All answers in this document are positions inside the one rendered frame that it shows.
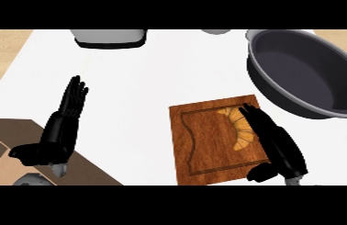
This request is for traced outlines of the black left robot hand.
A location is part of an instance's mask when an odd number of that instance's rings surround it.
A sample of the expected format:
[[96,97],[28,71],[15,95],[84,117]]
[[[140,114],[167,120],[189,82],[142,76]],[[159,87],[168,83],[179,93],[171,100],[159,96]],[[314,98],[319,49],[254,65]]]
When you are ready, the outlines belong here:
[[74,153],[78,119],[83,112],[89,87],[74,76],[61,99],[59,109],[52,114],[38,143],[19,145],[9,151],[24,166],[66,163]]

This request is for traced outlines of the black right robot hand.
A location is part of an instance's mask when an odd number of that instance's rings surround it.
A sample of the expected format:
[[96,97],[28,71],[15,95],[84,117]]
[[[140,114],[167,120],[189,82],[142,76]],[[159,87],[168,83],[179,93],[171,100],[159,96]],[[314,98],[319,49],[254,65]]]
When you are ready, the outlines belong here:
[[255,166],[248,175],[250,181],[264,182],[279,174],[285,180],[307,174],[306,159],[288,132],[279,127],[266,112],[248,104],[239,108],[257,135],[269,162]]

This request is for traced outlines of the golden croissant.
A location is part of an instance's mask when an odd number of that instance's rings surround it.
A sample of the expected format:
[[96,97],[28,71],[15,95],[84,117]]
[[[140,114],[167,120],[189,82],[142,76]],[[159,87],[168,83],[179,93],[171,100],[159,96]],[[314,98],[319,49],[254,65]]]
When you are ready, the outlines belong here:
[[241,114],[236,107],[226,107],[217,110],[217,113],[224,115],[230,121],[232,127],[236,131],[236,141],[233,143],[233,150],[239,151],[247,148],[255,139],[255,134],[245,116]]

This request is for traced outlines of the brown wooden cutting board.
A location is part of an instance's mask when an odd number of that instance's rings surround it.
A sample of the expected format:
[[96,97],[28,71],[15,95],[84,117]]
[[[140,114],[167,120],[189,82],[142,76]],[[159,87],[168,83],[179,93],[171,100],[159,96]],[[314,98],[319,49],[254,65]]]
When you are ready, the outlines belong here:
[[182,186],[241,179],[269,161],[257,136],[245,149],[233,150],[236,131],[227,117],[217,113],[244,103],[258,107],[254,95],[170,107],[176,180]]

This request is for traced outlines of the dark grey pot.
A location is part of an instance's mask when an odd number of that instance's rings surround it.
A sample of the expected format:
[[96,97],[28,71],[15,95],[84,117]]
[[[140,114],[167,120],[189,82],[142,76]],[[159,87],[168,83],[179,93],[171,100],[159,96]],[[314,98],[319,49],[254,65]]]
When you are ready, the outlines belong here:
[[300,29],[250,29],[247,71],[260,93],[291,114],[347,118],[347,51]]

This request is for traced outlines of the grey appliance with black base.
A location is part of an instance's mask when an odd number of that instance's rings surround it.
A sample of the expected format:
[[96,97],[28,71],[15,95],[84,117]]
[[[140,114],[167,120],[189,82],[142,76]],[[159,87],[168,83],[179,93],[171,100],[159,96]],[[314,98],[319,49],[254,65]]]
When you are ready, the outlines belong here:
[[146,41],[146,29],[72,29],[81,48],[115,50],[137,48]]

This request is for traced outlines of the small grey round object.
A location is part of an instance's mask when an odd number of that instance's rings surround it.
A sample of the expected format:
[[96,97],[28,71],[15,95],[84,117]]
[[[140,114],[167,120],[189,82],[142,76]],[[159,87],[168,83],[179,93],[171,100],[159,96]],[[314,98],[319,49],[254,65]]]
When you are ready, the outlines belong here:
[[230,29],[202,29],[202,31],[210,35],[221,35],[230,31]]

